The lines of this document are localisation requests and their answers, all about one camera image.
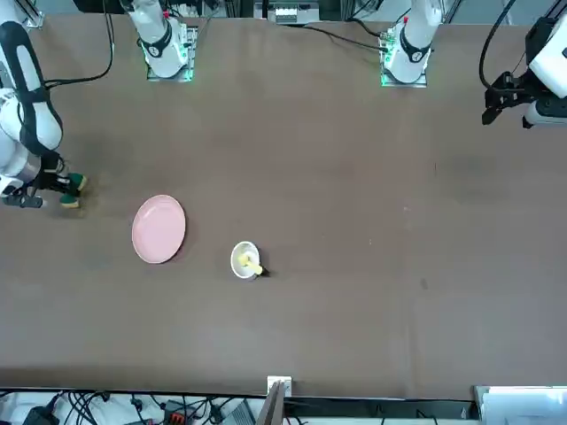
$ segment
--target table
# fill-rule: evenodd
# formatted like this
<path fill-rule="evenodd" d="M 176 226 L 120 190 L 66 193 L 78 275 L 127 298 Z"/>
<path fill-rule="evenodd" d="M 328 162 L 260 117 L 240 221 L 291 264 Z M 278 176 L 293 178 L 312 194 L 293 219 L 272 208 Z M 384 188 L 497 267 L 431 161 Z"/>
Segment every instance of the table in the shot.
<path fill-rule="evenodd" d="M 375 52 L 253 19 L 210 23 L 194 82 L 149 83 L 128 17 L 114 26 L 111 72 L 53 90 L 87 207 L 0 212 L 3 385 L 262 394 L 292 375 L 296 395 L 471 398 L 565 382 L 565 133 L 523 130 L 521 108 L 481 125 L 488 27 L 442 27 L 429 88 L 383 89 Z M 495 36 L 489 80 L 526 30 Z M 101 16 L 31 35 L 46 78 L 106 66 Z M 150 266 L 130 225 L 159 193 L 188 234 Z M 243 239 L 272 277 L 235 278 Z"/>

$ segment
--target plate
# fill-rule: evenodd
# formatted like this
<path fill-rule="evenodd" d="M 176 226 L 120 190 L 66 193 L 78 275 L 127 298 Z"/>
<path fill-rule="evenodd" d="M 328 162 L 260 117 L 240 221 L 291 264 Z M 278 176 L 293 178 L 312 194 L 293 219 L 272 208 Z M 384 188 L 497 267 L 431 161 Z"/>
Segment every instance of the plate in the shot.
<path fill-rule="evenodd" d="M 185 237 L 185 212 L 173 197 L 151 197 L 138 210 L 132 225 L 136 254 L 150 264 L 165 263 L 181 248 Z"/>

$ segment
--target wire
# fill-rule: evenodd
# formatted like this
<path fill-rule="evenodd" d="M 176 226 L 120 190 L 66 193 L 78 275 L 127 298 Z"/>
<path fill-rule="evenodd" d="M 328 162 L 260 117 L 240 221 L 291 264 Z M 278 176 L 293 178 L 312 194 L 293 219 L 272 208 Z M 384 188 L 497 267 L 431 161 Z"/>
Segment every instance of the wire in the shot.
<path fill-rule="evenodd" d="M 106 34 L 108 35 L 108 43 L 110 47 L 110 60 L 108 61 L 108 66 L 102 73 L 93 75 L 92 77 L 46 80 L 44 85 L 47 90 L 51 90 L 54 87 L 64 86 L 67 84 L 75 84 L 78 82 L 89 82 L 89 81 L 99 80 L 103 78 L 105 75 L 107 75 L 108 72 L 110 71 L 110 68 L 113 66 L 113 60 L 114 60 L 114 24 L 113 24 L 113 16 L 106 11 L 106 0 L 102 0 L 102 3 L 103 3 L 103 13 L 105 15 Z"/>
<path fill-rule="evenodd" d="M 134 407 L 134 409 L 136 410 L 136 414 L 138 415 L 138 418 L 140 419 L 141 423 L 148 423 L 146 421 L 146 419 L 144 419 L 142 417 L 142 414 L 140 413 L 140 411 L 142 410 L 141 405 L 141 401 L 138 400 L 137 398 L 134 397 L 134 394 L 130 394 L 130 397 L 132 397 L 132 399 L 130 399 L 130 404 Z"/>
<path fill-rule="evenodd" d="M 185 401 L 185 396 L 182 396 L 181 399 L 183 400 L 183 425 L 187 425 L 187 402 Z"/>
<path fill-rule="evenodd" d="M 311 29 L 312 31 L 317 31 L 318 33 L 323 33 L 323 34 L 329 35 L 331 37 L 338 38 L 339 40 L 343 40 L 343 41 L 348 42 L 348 43 L 356 44 L 357 46 L 365 47 L 367 49 L 380 50 L 380 51 L 383 51 L 383 52 L 388 51 L 388 49 L 386 49 L 385 47 L 374 46 L 372 44 L 366 44 L 365 42 L 357 42 L 356 40 L 351 40 L 350 38 L 343 37 L 342 35 L 330 33 L 329 31 L 326 31 L 324 29 L 315 28 L 315 27 L 302 27 L 302 28 Z"/>
<path fill-rule="evenodd" d="M 358 15 L 358 13 L 360 11 L 362 11 L 364 8 L 366 8 L 366 6 L 368 6 L 370 4 L 370 2 L 372 2 L 373 0 L 367 0 L 367 2 L 365 4 L 363 4 L 361 7 L 358 8 L 358 11 L 356 11 L 355 13 L 353 13 L 348 19 L 354 18 L 356 15 Z"/>
<path fill-rule="evenodd" d="M 514 69 L 512 70 L 512 73 L 514 73 L 514 72 L 517 70 L 517 68 L 518 68 L 518 67 L 520 66 L 520 64 L 522 63 L 522 59 L 523 59 L 524 57 L 525 57 L 525 52 L 524 52 L 524 54 L 522 55 L 522 57 L 520 58 L 520 60 L 517 61 L 516 66 L 514 66 Z"/>
<path fill-rule="evenodd" d="M 298 422 L 298 425 L 305 425 L 306 423 L 309 423 L 308 421 L 302 422 L 298 416 L 292 416 L 292 418 Z"/>
<path fill-rule="evenodd" d="M 159 406 L 159 408 L 161 410 L 166 410 L 165 406 L 163 406 L 163 404 L 161 404 L 158 400 L 156 400 L 156 398 L 153 396 L 153 394 L 150 394 L 151 399 L 153 400 L 153 402 Z"/>
<path fill-rule="evenodd" d="M 370 28 L 368 28 L 366 26 L 366 24 L 364 22 L 362 22 L 358 18 L 349 18 L 347 21 L 348 22 L 356 22 L 358 25 L 360 25 L 362 27 L 362 29 L 364 29 L 364 31 L 366 31 L 370 35 L 374 35 L 375 37 L 379 37 L 382 34 L 380 31 L 378 31 L 378 32 L 372 31 Z"/>
<path fill-rule="evenodd" d="M 98 397 L 102 394 L 101 393 L 93 393 L 93 394 L 90 395 L 90 398 L 85 399 L 88 394 L 89 393 L 82 393 L 79 396 L 78 393 L 76 393 L 76 392 L 70 392 L 69 393 L 69 395 L 67 396 L 67 399 L 69 401 L 69 404 L 71 405 L 71 410 L 69 411 L 69 414 L 65 418 L 65 422 L 63 422 L 64 425 L 67 424 L 67 422 L 69 421 L 69 418 L 71 417 L 71 414 L 73 412 L 77 412 L 77 419 L 75 421 L 75 423 L 77 425 L 82 423 L 82 421 L 84 419 L 86 419 L 87 422 L 89 422 L 91 425 L 97 425 L 97 421 L 95 420 L 95 418 L 92 415 L 92 412 L 89 409 L 89 404 L 93 400 L 93 398 Z"/>
<path fill-rule="evenodd" d="M 409 9 L 407 9 L 405 12 L 403 12 L 403 13 L 396 19 L 396 21 L 395 21 L 394 23 L 397 24 L 398 22 L 400 22 L 401 19 L 409 13 L 409 11 L 411 11 L 411 7 L 410 7 Z"/>
<path fill-rule="evenodd" d="M 483 86 L 485 86 L 488 91 L 491 91 L 496 95 L 498 95 L 499 93 L 515 93 L 524 91 L 523 89 L 495 89 L 485 78 L 485 58 L 486 52 L 488 51 L 488 46 L 490 45 L 490 41 L 492 41 L 496 30 L 498 29 L 504 18 L 506 18 L 506 15 L 508 15 L 509 10 L 515 2 L 516 0 L 509 0 L 508 4 L 506 4 L 506 7 L 494 23 L 492 29 L 490 30 L 490 33 L 488 33 L 488 36 L 486 37 L 485 45 L 482 48 L 482 51 L 480 53 L 480 60 L 478 61 L 478 77 L 480 78 L 480 82 L 482 82 Z"/>
<path fill-rule="evenodd" d="M 224 400 L 222 403 L 220 403 L 218 406 L 215 406 L 213 404 L 212 400 L 208 400 L 209 404 L 211 405 L 211 411 L 209 412 L 209 417 L 206 418 L 206 421 L 204 421 L 201 425 L 206 425 L 208 422 L 211 422 L 213 425 L 219 425 L 221 422 L 217 422 L 214 421 L 214 417 L 213 417 L 213 407 L 215 407 L 217 409 L 218 412 L 221 412 L 222 408 L 227 405 L 230 401 L 234 400 L 234 397 L 230 397 L 226 400 Z"/>
<path fill-rule="evenodd" d="M 435 422 L 435 425 L 438 425 L 438 423 L 437 423 L 437 418 L 436 418 L 434 415 L 432 415 L 432 416 L 427 416 L 427 415 L 426 415 L 425 413 L 423 413 L 421 410 L 416 409 L 416 417 L 419 418 L 420 416 L 421 416 L 422 418 L 424 418 L 424 419 L 433 419 L 433 422 Z"/>

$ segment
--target white device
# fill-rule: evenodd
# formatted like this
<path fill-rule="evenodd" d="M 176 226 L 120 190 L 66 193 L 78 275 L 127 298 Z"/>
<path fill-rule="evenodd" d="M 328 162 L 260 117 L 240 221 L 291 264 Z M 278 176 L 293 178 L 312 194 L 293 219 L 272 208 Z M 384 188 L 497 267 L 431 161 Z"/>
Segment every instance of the white device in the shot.
<path fill-rule="evenodd" d="M 37 56 L 11 0 L 0 0 L 0 64 L 12 88 L 0 89 L 0 196 L 31 183 L 42 158 L 58 158 L 63 130 L 43 86 Z"/>
<path fill-rule="evenodd" d="M 567 97 L 567 14 L 557 21 L 529 67 L 557 97 Z"/>
<path fill-rule="evenodd" d="M 407 22 L 394 27 L 394 46 L 385 69 L 399 82 L 417 81 L 431 54 L 431 41 L 443 20 L 440 0 L 412 0 Z"/>
<path fill-rule="evenodd" d="M 189 62 L 187 28 L 164 17 L 159 0 L 120 0 L 140 36 L 145 61 L 160 78 L 176 75 Z"/>

